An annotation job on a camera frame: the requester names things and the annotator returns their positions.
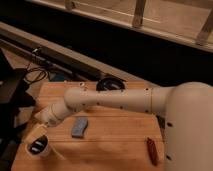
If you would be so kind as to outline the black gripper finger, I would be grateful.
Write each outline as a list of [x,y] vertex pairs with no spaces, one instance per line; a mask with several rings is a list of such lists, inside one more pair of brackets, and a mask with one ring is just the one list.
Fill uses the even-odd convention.
[[32,147],[32,148],[31,148],[31,151],[32,151],[33,153],[39,153],[39,152],[41,152],[41,150],[40,150],[39,148],[37,148],[37,147]]
[[45,148],[46,145],[45,145],[45,141],[36,140],[33,142],[32,146],[35,148]]

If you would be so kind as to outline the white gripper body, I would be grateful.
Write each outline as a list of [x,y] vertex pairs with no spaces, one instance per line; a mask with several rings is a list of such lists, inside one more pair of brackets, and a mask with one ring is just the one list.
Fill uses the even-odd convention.
[[47,133],[47,127],[44,124],[36,123],[27,132],[23,139],[25,143],[33,143],[38,138]]

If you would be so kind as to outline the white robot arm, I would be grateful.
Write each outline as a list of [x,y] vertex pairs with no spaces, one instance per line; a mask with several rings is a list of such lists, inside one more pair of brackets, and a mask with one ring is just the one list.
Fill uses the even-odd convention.
[[165,171],[213,171],[213,86],[202,82],[108,91],[70,87],[34,115],[24,142],[35,142],[48,128],[95,105],[163,117]]

